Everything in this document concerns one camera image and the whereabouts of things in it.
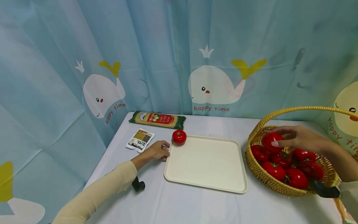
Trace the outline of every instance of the red tomato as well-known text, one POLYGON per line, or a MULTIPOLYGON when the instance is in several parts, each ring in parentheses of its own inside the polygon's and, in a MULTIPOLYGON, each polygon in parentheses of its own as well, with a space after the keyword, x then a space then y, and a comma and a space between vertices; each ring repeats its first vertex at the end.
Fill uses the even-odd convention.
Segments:
POLYGON ((264 162, 262 165, 263 169, 266 170, 271 176, 279 181, 283 181, 285 179, 285 170, 280 167, 280 165, 276 165, 273 162, 264 162))
POLYGON ((271 142, 280 141, 283 139, 284 138, 279 133, 269 132, 263 136, 262 145, 265 147, 265 149, 267 149, 267 151, 271 153, 276 153, 282 151, 284 148, 272 146, 271 142))
POLYGON ((283 169, 287 169, 292 166, 292 158, 283 151, 272 153, 270 159, 275 164, 279 164, 283 169))
POLYGON ((295 168, 286 170, 285 183, 298 189, 306 189, 308 187, 307 177, 304 173, 295 168))
POLYGON ((323 179, 323 169, 315 163, 306 162, 301 165, 298 165, 297 169, 302 171, 309 179, 323 179))
POLYGON ((258 162, 266 162, 269 159, 269 152, 260 145, 251 146, 251 152, 258 162))
POLYGON ((302 149, 295 149, 292 152, 293 158, 297 160, 299 163, 304 162, 312 162, 314 163, 316 161, 316 154, 313 152, 308 152, 302 149))
POLYGON ((183 130, 176 130, 172 135, 173 142, 182 145, 187 140, 187 134, 183 130))

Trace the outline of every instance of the spaghetti package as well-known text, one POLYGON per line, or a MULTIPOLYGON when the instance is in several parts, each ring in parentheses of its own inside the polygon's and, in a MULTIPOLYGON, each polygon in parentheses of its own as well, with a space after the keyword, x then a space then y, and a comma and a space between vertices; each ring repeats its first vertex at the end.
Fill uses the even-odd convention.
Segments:
POLYGON ((183 130, 186 119, 184 116, 136 111, 129 122, 183 130))

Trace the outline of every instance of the white tablecloth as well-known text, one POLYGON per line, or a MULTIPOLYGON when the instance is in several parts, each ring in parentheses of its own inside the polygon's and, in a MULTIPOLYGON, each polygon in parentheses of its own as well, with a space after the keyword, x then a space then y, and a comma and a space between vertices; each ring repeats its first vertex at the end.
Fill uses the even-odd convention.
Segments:
MULTIPOLYGON (((125 145, 139 128, 155 133, 151 143, 157 140, 170 142, 174 130, 131 124, 128 120, 132 115, 133 112, 127 114, 86 186, 110 172, 118 163, 138 155, 125 145)), ((189 115, 186 118, 184 130, 187 134, 236 140, 244 158, 248 135, 259 121, 189 115)), ((273 120, 268 124, 303 124, 323 133, 317 125, 307 122, 273 120)), ((342 223, 333 199, 317 195, 300 198, 281 196, 262 185, 247 165, 248 190, 242 195, 169 182, 163 176, 164 166, 164 162, 154 161, 143 167, 138 172, 138 178, 145 182, 145 190, 137 193, 129 187, 127 191, 111 197, 91 216, 88 223, 342 223)))

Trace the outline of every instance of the wicker basket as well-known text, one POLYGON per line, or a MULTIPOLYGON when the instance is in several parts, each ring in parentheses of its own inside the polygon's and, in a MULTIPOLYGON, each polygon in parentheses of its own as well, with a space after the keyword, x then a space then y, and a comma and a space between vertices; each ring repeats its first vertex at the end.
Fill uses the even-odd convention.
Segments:
MULTIPOLYGON (((275 178, 273 178, 270 174, 268 174, 256 161, 256 159, 253 157, 251 152, 251 146, 253 145, 262 145, 261 139, 264 134, 267 132, 270 132, 271 130, 279 127, 279 126, 264 126, 269 120, 271 120, 274 117, 277 117, 281 114, 292 112, 292 111, 298 111, 298 110, 327 110, 337 113, 346 114, 349 116, 353 116, 358 118, 358 114, 337 109, 337 108, 330 108, 330 107, 323 107, 323 106, 302 106, 302 107, 294 107, 294 108, 286 108, 281 109, 278 111, 275 111, 261 119, 261 121, 256 125, 254 130, 249 135, 248 141, 247 141, 247 150, 246 150, 246 161, 248 163, 249 168, 253 172, 253 174, 256 176, 257 179, 259 179, 264 185, 266 185, 271 190, 290 197, 298 197, 303 196, 307 194, 315 194, 315 191, 311 189, 307 190, 301 190, 294 187, 291 187, 289 185, 286 185, 275 178)), ((283 135, 284 139, 288 139, 290 136, 288 134, 283 135)), ((327 187, 333 187, 338 185, 339 178, 337 173, 335 172, 334 168, 332 167, 332 164, 328 161, 327 158, 318 155, 317 154, 317 160, 316 163, 322 167, 324 171, 324 177, 322 179, 322 182, 327 187)))

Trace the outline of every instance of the whale print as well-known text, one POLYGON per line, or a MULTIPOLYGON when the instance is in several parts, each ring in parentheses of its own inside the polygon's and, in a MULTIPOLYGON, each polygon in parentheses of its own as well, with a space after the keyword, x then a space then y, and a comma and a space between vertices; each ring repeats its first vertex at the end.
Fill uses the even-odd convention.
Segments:
POLYGON ((122 100, 126 92, 118 79, 121 64, 115 62, 111 67, 107 62, 101 61, 99 65, 108 68, 113 73, 116 77, 116 84, 104 76, 92 74, 83 85, 83 94, 93 115, 97 118, 104 118, 108 108, 114 102, 122 100))
POLYGON ((0 202, 6 202, 11 215, 0 215, 1 224, 37 224, 45 215, 45 208, 32 201, 13 197, 13 164, 0 166, 0 202))
POLYGON ((8 204, 13 215, 0 215, 1 224, 37 224, 45 215, 45 208, 32 201, 12 198, 8 204))
MULTIPOLYGON (((356 113, 358 110, 358 82, 343 89, 337 96, 334 107, 356 113)), ((337 127, 344 133, 358 137, 358 119, 341 113, 334 113, 337 127)))
POLYGON ((232 104, 242 96, 246 79, 267 62, 260 60, 249 67, 243 60, 233 60, 241 72, 242 81, 234 88, 230 78, 221 69, 204 65, 194 70, 189 77, 188 88, 193 103, 232 104))

